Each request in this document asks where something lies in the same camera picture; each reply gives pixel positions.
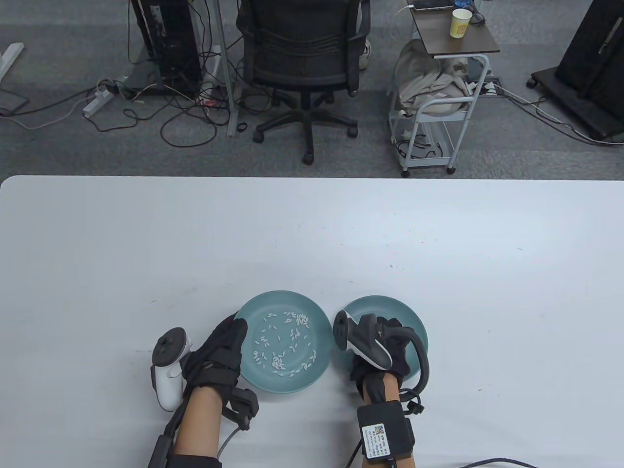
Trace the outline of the person's left hand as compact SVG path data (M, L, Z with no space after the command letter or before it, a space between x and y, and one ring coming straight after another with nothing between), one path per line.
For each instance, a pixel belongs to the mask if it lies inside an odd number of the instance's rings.
M247 330L244 319L236 318L236 314L228 316L200 348L189 354L182 375L190 391L212 388L221 397L222 407L227 406L240 377L241 348Z

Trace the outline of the person's right hand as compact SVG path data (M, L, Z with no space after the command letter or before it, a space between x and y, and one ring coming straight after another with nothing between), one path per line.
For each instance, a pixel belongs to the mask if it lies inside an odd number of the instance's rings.
M375 314L366 314L359 323L346 316L346 348L354 353L350 380L356 384L360 396L365 396L365 381L391 374L401 385L410 373L406 348L410 339L388 330L404 329L399 319L386 319Z

